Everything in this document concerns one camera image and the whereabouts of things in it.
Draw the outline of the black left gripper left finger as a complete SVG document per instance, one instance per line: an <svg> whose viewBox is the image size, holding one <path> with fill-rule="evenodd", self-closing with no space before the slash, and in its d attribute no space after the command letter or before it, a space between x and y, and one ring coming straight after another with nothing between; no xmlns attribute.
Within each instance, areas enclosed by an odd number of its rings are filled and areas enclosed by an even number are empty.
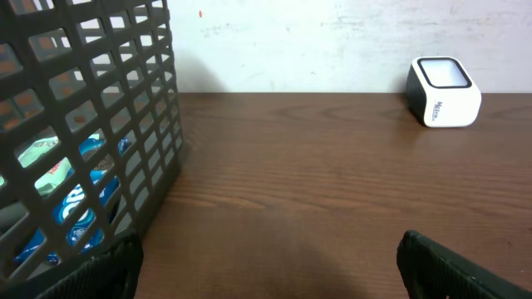
<svg viewBox="0 0 532 299"><path fill-rule="evenodd" d="M17 298L133 298L144 258L135 229L115 235L25 282L1 290L1 299Z"/></svg>

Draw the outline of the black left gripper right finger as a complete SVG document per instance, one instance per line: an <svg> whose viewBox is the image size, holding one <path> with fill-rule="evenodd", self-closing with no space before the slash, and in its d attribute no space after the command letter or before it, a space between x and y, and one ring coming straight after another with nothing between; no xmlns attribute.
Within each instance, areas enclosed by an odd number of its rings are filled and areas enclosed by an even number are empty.
<svg viewBox="0 0 532 299"><path fill-rule="evenodd" d="M415 299L531 299L531 292L408 230L397 248L397 267Z"/></svg>

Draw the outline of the blue Oreo cookie pack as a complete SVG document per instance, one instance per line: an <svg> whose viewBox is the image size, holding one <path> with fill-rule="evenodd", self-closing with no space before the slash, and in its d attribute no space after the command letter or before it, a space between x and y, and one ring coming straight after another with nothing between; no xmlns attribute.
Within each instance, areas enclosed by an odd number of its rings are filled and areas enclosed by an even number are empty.
<svg viewBox="0 0 532 299"><path fill-rule="evenodd" d="M81 156L84 159L90 158L97 152L103 145L105 140L99 135L91 135L85 140L79 147ZM98 184L105 174L112 168L113 159L107 154L103 160L101 160L97 166L90 172L91 181L94 185ZM110 201L111 195L116 191L120 185L119 179L114 176L111 181L103 188L99 195L99 201L101 205L106 205ZM81 201L86 197L84 189L78 184L70 193L53 209L52 217L57 224L62 224L64 221L76 210ZM79 219L73 224L73 226L66 233L66 240L69 245L75 245L81 237L85 234L86 230L95 221L96 214L88 208L84 211ZM103 232L97 229L93 237L84 245L82 251L86 251L89 248L95 247L103 239ZM13 259L16 263L22 263L26 261L44 242L45 237L43 233L37 230L30 238L28 243L22 248Z"/></svg>

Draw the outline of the white wet wipes pack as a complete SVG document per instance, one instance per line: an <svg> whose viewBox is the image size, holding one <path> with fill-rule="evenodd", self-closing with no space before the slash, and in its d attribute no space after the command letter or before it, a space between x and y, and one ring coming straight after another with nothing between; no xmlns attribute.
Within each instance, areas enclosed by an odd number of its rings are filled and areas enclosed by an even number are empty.
<svg viewBox="0 0 532 299"><path fill-rule="evenodd" d="M58 200L74 187L64 142L55 135L15 140L1 133L1 200Z"/></svg>

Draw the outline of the orange tissue pack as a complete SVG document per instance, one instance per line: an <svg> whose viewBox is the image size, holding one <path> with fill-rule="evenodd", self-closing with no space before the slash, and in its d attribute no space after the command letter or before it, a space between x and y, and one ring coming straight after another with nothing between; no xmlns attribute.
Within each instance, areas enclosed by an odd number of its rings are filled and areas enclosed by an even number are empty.
<svg viewBox="0 0 532 299"><path fill-rule="evenodd" d="M35 37L30 42L34 47L35 55L53 57L57 49L54 37ZM18 60L12 47L3 43L1 45L1 78L22 71L22 63ZM1 131L6 132L23 123L25 120L40 114L43 111L42 103L34 87L1 101Z"/></svg>

